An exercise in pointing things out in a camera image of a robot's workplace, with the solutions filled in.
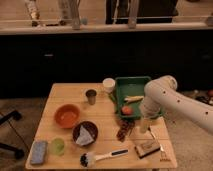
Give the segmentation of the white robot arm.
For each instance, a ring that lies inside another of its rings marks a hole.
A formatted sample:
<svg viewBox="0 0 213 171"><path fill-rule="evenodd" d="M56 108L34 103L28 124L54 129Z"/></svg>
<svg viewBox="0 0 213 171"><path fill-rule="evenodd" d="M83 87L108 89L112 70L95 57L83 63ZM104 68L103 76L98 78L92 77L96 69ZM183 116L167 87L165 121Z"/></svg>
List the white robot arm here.
<svg viewBox="0 0 213 171"><path fill-rule="evenodd" d="M150 120L154 119L161 107L180 112L192 122L213 134L213 106L186 97L177 92L177 81L166 75L149 81L144 87L144 99L139 105L144 119L141 131L146 132Z"/></svg>

